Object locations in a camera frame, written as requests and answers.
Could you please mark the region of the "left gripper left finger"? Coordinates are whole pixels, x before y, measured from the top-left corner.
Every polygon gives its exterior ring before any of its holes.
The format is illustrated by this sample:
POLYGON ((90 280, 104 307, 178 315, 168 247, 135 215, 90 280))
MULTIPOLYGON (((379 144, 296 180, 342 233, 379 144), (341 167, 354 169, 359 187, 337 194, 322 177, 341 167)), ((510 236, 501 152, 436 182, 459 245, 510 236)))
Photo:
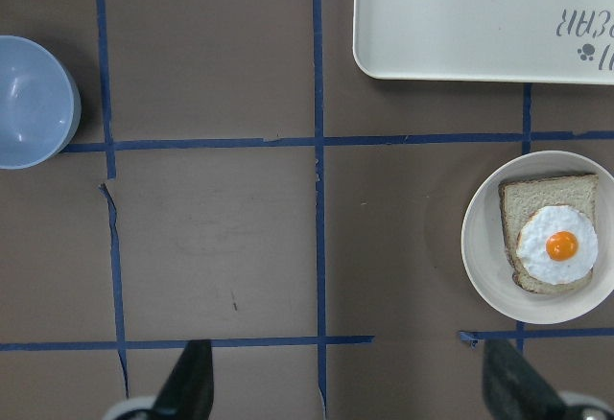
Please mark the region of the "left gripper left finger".
POLYGON ((211 341, 190 340, 155 398, 153 419, 208 419, 212 407, 211 341))

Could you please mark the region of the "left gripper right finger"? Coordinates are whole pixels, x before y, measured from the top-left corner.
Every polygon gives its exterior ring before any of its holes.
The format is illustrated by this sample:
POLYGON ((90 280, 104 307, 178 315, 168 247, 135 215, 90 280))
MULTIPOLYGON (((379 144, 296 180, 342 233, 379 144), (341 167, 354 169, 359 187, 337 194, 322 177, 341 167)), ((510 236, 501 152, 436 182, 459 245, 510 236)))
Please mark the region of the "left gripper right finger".
POLYGON ((506 339, 484 345, 484 403, 493 419, 562 419, 566 405, 506 339))

